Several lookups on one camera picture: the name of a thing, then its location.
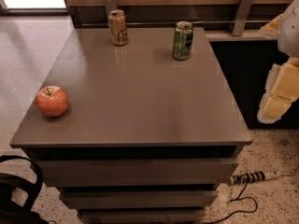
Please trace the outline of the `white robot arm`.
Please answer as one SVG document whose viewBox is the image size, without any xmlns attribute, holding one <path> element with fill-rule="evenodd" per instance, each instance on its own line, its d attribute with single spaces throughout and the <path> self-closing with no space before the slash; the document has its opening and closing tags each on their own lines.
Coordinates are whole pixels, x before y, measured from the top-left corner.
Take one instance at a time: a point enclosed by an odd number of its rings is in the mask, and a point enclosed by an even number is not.
<svg viewBox="0 0 299 224">
<path fill-rule="evenodd" d="M 259 104 L 258 121 L 273 124 L 299 98 L 299 0 L 293 0 L 283 14 L 267 23 L 259 33 L 276 37 L 278 50 L 289 57 L 283 65 L 272 65 Z"/>
</svg>

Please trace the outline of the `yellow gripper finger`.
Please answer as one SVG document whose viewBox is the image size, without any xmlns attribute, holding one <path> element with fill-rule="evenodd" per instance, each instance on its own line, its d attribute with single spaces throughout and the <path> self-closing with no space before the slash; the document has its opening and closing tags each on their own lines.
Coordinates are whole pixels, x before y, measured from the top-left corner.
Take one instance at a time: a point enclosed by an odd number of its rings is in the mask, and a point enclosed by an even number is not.
<svg viewBox="0 0 299 224">
<path fill-rule="evenodd" d="M 259 104 L 258 121 L 273 124 L 280 120 L 298 98 L 299 59 L 289 59 L 283 65 L 274 64 Z"/>
<path fill-rule="evenodd" d="M 273 20 L 262 26 L 258 34 L 262 37 L 277 37 L 278 29 L 283 15 L 279 14 Z"/>
</svg>

